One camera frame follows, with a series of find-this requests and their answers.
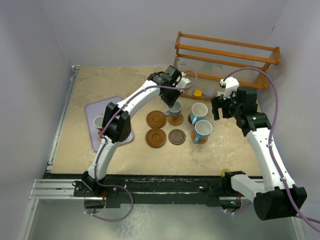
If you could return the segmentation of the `large brown grooved coaster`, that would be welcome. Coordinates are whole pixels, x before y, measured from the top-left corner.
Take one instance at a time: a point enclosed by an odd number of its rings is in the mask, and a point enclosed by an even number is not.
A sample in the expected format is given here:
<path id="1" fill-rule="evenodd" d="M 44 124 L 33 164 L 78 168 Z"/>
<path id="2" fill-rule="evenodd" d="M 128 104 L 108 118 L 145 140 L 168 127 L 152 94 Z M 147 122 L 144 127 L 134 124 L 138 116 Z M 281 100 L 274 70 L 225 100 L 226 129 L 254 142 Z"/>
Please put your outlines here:
<path id="1" fill-rule="evenodd" d="M 152 148 L 160 148 L 166 143 L 166 133 L 160 128 L 152 128 L 145 134 L 146 143 Z"/>

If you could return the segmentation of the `red handled white cup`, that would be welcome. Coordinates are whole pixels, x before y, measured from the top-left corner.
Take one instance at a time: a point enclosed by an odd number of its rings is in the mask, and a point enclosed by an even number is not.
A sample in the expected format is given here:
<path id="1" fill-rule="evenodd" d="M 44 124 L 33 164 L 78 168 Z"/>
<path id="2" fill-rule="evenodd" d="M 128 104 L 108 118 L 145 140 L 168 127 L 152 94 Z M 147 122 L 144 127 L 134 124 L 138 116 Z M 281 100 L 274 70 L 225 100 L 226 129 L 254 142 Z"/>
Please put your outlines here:
<path id="1" fill-rule="evenodd" d="M 93 125 L 98 131 L 102 131 L 103 128 L 104 128 L 103 127 L 103 120 L 104 120 L 104 116 L 103 115 L 98 115 L 93 120 Z"/>

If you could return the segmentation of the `large brown ringed coaster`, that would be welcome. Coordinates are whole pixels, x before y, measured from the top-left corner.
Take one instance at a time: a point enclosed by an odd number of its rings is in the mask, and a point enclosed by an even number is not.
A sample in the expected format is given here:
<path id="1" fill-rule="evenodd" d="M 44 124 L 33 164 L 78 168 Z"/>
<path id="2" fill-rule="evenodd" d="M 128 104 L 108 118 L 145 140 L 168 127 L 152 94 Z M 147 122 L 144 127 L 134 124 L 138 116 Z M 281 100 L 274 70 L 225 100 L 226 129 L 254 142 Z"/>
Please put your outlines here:
<path id="1" fill-rule="evenodd" d="M 146 123 L 151 128 L 162 128 L 167 122 L 164 113 L 159 110 L 153 110 L 146 116 Z"/>

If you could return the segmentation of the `light orange wood coaster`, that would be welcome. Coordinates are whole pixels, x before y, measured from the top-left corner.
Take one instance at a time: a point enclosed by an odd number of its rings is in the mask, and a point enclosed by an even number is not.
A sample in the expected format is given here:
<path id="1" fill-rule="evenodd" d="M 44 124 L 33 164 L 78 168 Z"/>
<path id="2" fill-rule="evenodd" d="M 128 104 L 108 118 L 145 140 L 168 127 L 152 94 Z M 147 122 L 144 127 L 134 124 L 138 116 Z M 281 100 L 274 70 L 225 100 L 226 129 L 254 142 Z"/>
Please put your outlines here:
<path id="1" fill-rule="evenodd" d="M 195 130 L 193 130 L 191 132 L 190 137 L 191 137 L 191 140 L 193 141 L 194 144 L 199 144 L 199 145 L 205 144 L 209 139 L 208 137 L 206 137 L 204 139 L 197 139 Z"/>

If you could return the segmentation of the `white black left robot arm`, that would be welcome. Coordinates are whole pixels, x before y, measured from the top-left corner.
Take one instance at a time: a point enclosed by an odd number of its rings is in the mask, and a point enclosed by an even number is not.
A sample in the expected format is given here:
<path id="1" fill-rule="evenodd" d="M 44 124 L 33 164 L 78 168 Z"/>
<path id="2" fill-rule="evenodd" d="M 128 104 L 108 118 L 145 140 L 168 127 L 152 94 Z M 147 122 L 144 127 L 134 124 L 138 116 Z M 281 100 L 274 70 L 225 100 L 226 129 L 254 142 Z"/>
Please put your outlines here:
<path id="1" fill-rule="evenodd" d="M 118 103 L 109 103 L 104 112 L 100 134 L 101 143 L 95 159 L 82 175 L 85 190 L 91 196 L 98 196 L 103 191 L 103 179 L 107 168 L 120 143 L 131 134 L 131 119 L 149 101 L 160 97 L 164 103 L 172 107 L 186 87 L 182 83 L 185 76 L 177 68 L 170 65 L 166 71 L 154 72 L 130 96 Z"/>

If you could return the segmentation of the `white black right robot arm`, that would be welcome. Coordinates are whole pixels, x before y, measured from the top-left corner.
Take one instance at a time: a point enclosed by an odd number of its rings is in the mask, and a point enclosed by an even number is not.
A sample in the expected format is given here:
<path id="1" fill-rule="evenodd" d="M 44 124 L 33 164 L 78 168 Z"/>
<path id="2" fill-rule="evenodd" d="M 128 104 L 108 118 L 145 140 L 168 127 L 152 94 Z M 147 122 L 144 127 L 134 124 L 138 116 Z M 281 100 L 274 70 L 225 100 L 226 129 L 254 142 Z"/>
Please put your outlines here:
<path id="1" fill-rule="evenodd" d="M 307 198 L 304 187 L 298 187 L 287 172 L 278 150 L 270 136 L 272 125 L 265 113 L 258 112 L 257 91 L 248 86 L 237 87 L 230 96 L 215 96 L 211 100 L 214 120 L 219 120 L 219 110 L 225 119 L 235 118 L 236 125 L 253 149 L 262 172 L 263 183 L 250 179 L 242 171 L 227 172 L 222 190 L 228 196 L 237 192 L 252 203 L 260 220 L 272 220 L 297 215 Z"/>

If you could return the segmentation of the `dark walnut coaster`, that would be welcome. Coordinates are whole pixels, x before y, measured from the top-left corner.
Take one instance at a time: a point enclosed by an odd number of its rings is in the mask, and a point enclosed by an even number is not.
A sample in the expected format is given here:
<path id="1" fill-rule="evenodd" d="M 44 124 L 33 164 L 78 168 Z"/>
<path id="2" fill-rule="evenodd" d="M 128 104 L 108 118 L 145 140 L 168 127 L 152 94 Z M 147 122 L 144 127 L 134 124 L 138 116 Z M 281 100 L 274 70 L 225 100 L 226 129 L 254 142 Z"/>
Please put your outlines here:
<path id="1" fill-rule="evenodd" d="M 168 134 L 169 141 L 174 145 L 181 145 L 186 140 L 186 134 L 181 129 L 173 129 Z"/>

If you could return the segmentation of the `teal blue cup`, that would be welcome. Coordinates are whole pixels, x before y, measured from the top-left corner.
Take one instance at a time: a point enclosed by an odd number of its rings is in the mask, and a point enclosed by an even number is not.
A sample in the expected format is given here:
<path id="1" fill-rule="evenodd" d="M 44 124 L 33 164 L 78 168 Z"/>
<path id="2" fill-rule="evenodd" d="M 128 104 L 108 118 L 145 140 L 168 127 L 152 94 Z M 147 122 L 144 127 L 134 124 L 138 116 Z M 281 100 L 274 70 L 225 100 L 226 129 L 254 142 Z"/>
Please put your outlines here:
<path id="1" fill-rule="evenodd" d="M 182 105 L 179 101 L 176 101 L 172 107 L 169 107 L 168 110 L 164 112 L 164 116 L 177 119 L 180 117 L 181 111 Z"/>

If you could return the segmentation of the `large blue mug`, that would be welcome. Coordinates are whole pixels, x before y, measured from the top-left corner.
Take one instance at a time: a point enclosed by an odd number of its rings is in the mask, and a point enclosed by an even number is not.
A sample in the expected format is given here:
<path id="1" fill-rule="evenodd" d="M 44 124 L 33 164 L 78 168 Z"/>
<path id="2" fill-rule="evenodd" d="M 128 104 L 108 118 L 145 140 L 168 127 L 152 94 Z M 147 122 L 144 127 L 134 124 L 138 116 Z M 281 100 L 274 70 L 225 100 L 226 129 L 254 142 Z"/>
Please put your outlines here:
<path id="1" fill-rule="evenodd" d="M 196 138 L 199 140 L 203 140 L 212 133 L 213 126 L 207 120 L 200 120 L 195 124 L 194 127 Z"/>

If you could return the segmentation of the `dark wood coaster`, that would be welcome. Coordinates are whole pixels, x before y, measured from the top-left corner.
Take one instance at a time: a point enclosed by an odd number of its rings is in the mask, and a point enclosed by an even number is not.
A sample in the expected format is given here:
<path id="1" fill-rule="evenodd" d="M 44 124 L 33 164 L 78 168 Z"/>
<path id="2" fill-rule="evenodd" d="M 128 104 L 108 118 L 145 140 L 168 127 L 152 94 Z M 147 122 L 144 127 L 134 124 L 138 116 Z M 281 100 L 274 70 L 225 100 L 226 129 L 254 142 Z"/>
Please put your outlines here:
<path id="1" fill-rule="evenodd" d="M 191 115 L 191 114 L 188 115 L 188 122 L 191 125 L 194 126 L 197 123 L 198 120 L 199 120 L 199 118 L 196 115 Z"/>

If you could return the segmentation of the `light blue mug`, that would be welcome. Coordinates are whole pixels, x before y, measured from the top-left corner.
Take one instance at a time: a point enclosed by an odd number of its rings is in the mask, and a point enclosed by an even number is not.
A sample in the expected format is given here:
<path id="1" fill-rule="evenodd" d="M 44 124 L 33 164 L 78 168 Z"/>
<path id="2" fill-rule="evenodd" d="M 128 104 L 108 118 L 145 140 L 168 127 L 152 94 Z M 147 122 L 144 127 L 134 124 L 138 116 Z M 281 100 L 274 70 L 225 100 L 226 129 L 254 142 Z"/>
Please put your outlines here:
<path id="1" fill-rule="evenodd" d="M 208 114 L 208 107 L 201 102 L 192 105 L 190 112 L 190 123 L 194 126 L 198 121 L 204 120 Z"/>

